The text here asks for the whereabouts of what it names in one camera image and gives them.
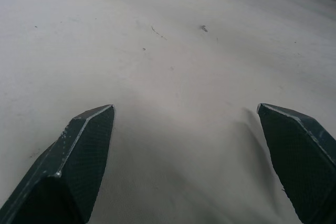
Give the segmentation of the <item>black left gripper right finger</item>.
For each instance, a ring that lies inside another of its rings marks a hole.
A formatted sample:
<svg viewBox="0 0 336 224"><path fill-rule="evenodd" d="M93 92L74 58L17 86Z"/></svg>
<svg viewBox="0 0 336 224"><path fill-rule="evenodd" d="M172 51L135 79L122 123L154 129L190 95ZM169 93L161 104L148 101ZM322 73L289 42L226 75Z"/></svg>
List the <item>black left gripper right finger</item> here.
<svg viewBox="0 0 336 224"><path fill-rule="evenodd" d="M314 118L257 108L273 168L302 223L335 223L335 139Z"/></svg>

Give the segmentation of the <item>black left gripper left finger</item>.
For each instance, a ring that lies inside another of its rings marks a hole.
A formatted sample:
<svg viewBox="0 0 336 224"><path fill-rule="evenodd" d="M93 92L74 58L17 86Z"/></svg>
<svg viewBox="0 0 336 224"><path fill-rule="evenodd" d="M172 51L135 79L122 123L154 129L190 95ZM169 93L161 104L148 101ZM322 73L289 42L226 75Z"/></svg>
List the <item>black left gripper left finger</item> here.
<svg viewBox="0 0 336 224"><path fill-rule="evenodd" d="M1 208L1 223L87 223L105 172L112 104L75 116Z"/></svg>

